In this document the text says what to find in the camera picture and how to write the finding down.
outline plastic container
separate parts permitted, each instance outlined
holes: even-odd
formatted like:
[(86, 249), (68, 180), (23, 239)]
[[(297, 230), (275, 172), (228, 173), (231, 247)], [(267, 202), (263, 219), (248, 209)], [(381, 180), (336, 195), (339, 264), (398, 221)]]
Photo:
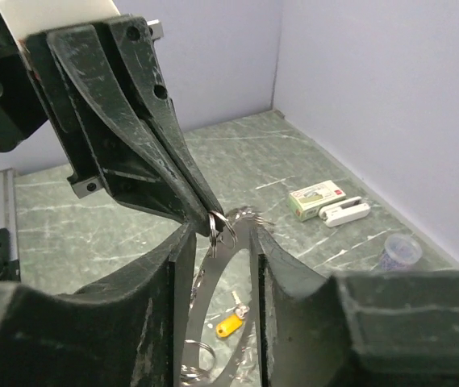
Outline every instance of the plastic container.
[(380, 268), (387, 271), (410, 270), (423, 255), (414, 238), (403, 234), (390, 235), (380, 255)]

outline green and white box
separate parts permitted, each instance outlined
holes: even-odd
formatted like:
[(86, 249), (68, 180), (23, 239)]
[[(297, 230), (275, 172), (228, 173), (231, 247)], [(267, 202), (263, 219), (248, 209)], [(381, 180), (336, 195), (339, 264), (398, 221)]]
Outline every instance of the green and white box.
[(333, 181), (328, 180), (322, 183), (311, 185), (290, 192), (288, 195), (288, 206), (292, 209), (295, 216), (304, 222), (319, 214), (319, 210), (345, 198), (345, 193)]

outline wall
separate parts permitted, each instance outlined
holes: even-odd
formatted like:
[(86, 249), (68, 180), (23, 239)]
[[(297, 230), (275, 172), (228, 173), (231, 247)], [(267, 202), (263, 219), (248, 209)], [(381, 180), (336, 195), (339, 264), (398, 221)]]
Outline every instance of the wall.
[(285, 2), (275, 106), (459, 261), (459, 2)]
[[(268, 110), (281, 30), (281, 0), (115, 0), (122, 13), (160, 19), (161, 70), (182, 128), (189, 130)], [(0, 169), (30, 173), (64, 164), (49, 124)]]

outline yellow key tag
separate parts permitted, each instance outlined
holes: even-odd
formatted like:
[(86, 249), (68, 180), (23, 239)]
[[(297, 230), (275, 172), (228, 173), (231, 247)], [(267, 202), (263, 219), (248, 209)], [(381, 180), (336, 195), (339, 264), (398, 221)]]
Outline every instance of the yellow key tag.
[(221, 339), (225, 339), (229, 335), (232, 335), (242, 325), (244, 325), (243, 321), (240, 320), (236, 314), (232, 314), (216, 326), (216, 335)]

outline marble tabletop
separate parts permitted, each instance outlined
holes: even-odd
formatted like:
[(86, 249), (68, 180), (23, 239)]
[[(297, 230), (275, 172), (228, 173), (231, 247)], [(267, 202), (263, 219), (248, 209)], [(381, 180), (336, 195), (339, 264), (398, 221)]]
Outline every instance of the marble tabletop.
[[(373, 269), (388, 235), (414, 235), (276, 111), (190, 131), (185, 137), (224, 209), (257, 206), (276, 223), (277, 241), (323, 275)], [(178, 226), (123, 208), (104, 191), (77, 199), (66, 181), (71, 171), (64, 165), (15, 180), (22, 279), (47, 293), (72, 293), (112, 273), (152, 250)], [(287, 194), (326, 180), (333, 180), (349, 197), (364, 197), (371, 214), (336, 228), (327, 228), (317, 218), (297, 221), (286, 206)], [(417, 269), (453, 267), (419, 241), (424, 255)], [(196, 265), (206, 250), (207, 241), (199, 238)], [(224, 273), (204, 330), (221, 365), (230, 356), (237, 335), (220, 342), (213, 326), (234, 306), (232, 290), (244, 302), (248, 299), (250, 277), (244, 252), (235, 256)]]

